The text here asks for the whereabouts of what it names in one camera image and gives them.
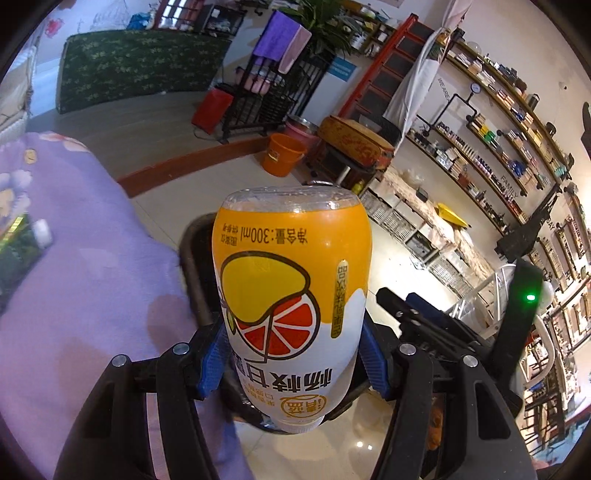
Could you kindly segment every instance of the green leaves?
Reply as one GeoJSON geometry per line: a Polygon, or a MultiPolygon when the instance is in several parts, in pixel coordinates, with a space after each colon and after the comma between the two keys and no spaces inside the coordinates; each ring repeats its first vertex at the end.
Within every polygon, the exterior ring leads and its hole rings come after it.
{"type": "Polygon", "coordinates": [[[343,26],[347,25],[353,32],[361,32],[361,28],[355,20],[341,15],[340,0],[300,0],[299,4],[297,10],[283,7],[279,11],[312,33],[310,44],[315,53],[352,52],[350,34],[343,31],[343,26]]]}

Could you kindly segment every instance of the yellow dustpan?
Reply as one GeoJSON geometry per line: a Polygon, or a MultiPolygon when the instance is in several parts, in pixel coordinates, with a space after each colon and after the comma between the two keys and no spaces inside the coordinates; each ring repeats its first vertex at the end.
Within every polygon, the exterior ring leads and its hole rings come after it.
{"type": "Polygon", "coordinates": [[[437,204],[437,213],[445,221],[452,223],[454,225],[462,226],[464,228],[468,228],[470,226],[464,220],[459,218],[455,213],[453,213],[450,210],[450,208],[447,205],[445,205],[444,203],[437,204]]]}

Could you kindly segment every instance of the tiled floor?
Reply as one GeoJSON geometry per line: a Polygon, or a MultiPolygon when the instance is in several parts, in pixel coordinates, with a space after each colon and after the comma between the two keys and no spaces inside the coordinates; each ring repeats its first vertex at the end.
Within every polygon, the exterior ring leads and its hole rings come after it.
{"type": "MultiPolygon", "coordinates": [[[[256,158],[248,156],[171,181],[132,201],[148,232],[176,248],[189,222],[217,210],[229,193],[258,186],[298,184],[291,175],[284,179],[269,175],[256,158]]],[[[452,292],[429,272],[413,267],[410,253],[400,243],[374,223],[372,231],[374,250],[367,309],[374,321],[398,330],[397,322],[376,304],[375,293],[381,287],[401,297],[416,291],[441,309],[456,301],[452,292]]],[[[243,423],[237,423],[236,428],[257,480],[357,480],[371,476],[391,414],[390,405],[366,393],[338,419],[309,433],[278,436],[243,423]]]]}
{"type": "MultiPolygon", "coordinates": [[[[220,131],[194,134],[191,119],[203,97],[202,92],[173,92],[101,103],[64,115],[52,110],[30,120],[27,130],[50,130],[80,140],[119,179],[169,158],[219,145],[220,131]]],[[[230,141],[251,136],[238,135],[230,141]]]]}

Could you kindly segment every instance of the pink towel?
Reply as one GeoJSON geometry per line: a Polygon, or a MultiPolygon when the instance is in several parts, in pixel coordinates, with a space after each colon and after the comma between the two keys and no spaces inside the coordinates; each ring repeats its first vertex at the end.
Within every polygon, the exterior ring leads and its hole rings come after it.
{"type": "Polygon", "coordinates": [[[304,27],[298,28],[294,38],[291,40],[291,43],[283,54],[283,58],[279,64],[279,73],[285,74],[290,71],[297,57],[310,41],[311,36],[312,33],[307,31],[304,27]]]}

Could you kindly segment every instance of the orange juice bottle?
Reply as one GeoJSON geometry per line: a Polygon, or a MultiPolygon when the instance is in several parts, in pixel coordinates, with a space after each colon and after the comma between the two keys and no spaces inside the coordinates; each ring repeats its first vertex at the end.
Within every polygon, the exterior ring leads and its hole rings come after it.
{"type": "Polygon", "coordinates": [[[212,251],[244,392],[289,433],[345,396],[368,288],[371,229],[336,187],[242,190],[223,203],[212,251]]]}

